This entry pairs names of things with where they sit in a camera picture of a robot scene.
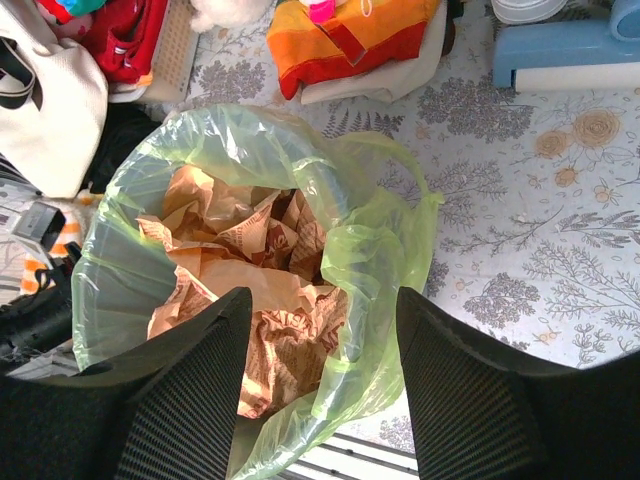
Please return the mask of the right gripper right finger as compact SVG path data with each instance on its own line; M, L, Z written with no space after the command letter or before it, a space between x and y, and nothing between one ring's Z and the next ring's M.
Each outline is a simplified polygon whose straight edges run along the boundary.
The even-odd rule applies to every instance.
M423 479L635 479L639 357L575 369L399 291L396 331Z

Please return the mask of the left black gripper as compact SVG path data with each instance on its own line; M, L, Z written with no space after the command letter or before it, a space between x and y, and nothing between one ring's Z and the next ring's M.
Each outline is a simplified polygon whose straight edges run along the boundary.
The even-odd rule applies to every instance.
M37 290L1 307L1 368L15 370L72 337L71 276L81 258L75 242L49 269L35 272Z

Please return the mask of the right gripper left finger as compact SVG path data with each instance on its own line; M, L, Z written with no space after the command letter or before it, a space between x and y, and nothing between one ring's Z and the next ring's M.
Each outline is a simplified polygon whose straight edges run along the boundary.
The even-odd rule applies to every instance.
M1 380L5 479L222 479L252 315L236 288L74 376Z

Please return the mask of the green plastic trash bag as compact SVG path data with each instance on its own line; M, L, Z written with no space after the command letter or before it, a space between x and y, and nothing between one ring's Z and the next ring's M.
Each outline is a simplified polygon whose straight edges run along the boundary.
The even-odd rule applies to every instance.
M321 272L346 292L347 318L318 391L272 416L256 431L254 440L244 443L241 457L229 464L234 479L274 476L345 423L375 414L400 396L404 381L396 339L397 294L404 286L418 291L425 286L442 200L430 192L416 159L391 138L378 132L327 138L303 119L283 111L238 104L188 110L146 139L161 128L200 132L237 127L248 131L260 125L269 131L314 131L326 139L343 139L355 156L354 172L347 181L354 204L335 227L302 188L270 187L300 190L326 229L328 244Z

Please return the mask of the blue lint roller mop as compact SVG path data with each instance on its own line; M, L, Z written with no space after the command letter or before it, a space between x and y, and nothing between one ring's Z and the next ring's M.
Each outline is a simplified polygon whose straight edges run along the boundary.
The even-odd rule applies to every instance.
M505 28L492 77L495 87L517 92L637 88L639 3L615 1L607 19Z

